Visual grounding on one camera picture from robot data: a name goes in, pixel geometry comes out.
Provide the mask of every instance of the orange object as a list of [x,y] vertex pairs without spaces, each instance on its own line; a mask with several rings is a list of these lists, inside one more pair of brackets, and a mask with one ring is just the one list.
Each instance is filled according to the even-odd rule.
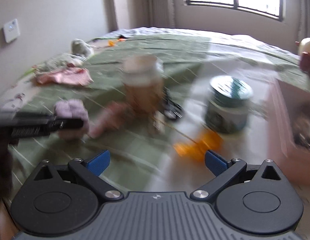
[[112,41],[112,40],[109,40],[108,41],[108,46],[110,47],[114,47],[116,45],[117,41]]
[[212,130],[203,131],[199,138],[192,143],[176,143],[173,145],[180,156],[190,156],[197,161],[204,161],[208,150],[217,151],[221,148],[223,139]]

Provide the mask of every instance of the window frame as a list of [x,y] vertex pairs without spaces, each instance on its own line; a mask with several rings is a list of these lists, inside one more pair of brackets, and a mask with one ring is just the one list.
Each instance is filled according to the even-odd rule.
[[226,4],[226,3],[218,3],[218,2],[208,2],[208,1],[193,1],[193,0],[186,0],[186,5],[196,5],[196,6],[210,6],[210,7],[220,7],[220,8],[227,8],[238,10],[242,12],[250,12],[257,15],[265,16],[277,21],[283,21],[283,1],[279,0],[279,16],[270,14],[267,12],[259,11],[257,9],[247,8],[244,6],[239,6],[239,0],[234,0],[234,4]]

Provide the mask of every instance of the metal screw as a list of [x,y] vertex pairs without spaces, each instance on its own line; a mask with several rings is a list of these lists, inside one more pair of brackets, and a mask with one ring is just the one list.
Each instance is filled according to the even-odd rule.
[[108,198],[119,198],[121,193],[118,190],[109,190],[105,193],[105,196]]
[[193,192],[193,195],[196,198],[207,198],[209,193],[205,190],[196,190]]

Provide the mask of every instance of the green lid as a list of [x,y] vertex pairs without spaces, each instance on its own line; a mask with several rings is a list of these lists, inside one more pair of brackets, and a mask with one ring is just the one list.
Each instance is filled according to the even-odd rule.
[[252,88],[240,79],[231,76],[216,76],[210,81],[213,101],[223,107],[240,107],[253,96]]

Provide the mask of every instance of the blue gripper pad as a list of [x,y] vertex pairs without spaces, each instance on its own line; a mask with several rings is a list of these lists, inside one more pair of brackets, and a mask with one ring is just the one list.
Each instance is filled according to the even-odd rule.
[[227,161],[213,151],[206,152],[205,165],[216,177],[228,169]]
[[86,164],[86,168],[96,176],[99,176],[106,170],[108,165],[110,165],[110,161],[111,154],[108,150],[106,150],[89,160]]

